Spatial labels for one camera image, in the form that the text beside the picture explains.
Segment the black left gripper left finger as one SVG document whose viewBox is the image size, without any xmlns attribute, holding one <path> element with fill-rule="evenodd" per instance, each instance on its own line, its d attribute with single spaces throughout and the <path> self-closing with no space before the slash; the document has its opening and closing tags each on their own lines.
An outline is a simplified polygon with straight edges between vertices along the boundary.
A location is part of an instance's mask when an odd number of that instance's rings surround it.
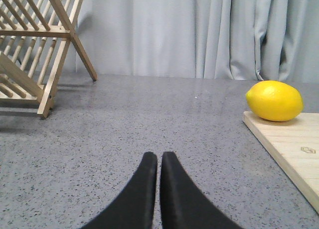
<svg viewBox="0 0 319 229">
<path fill-rule="evenodd" d="M 157 181 L 157 156 L 143 154 L 130 181 L 84 229 L 150 229 L 153 225 Z"/>
</svg>

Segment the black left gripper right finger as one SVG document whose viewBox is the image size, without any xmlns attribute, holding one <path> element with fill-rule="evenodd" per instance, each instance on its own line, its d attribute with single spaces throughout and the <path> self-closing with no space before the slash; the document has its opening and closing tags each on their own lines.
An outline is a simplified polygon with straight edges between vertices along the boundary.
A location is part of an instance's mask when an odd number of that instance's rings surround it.
<svg viewBox="0 0 319 229">
<path fill-rule="evenodd" d="M 162 156 L 160 212 L 164 229 L 239 229 L 188 176 L 174 152 Z"/>
</svg>

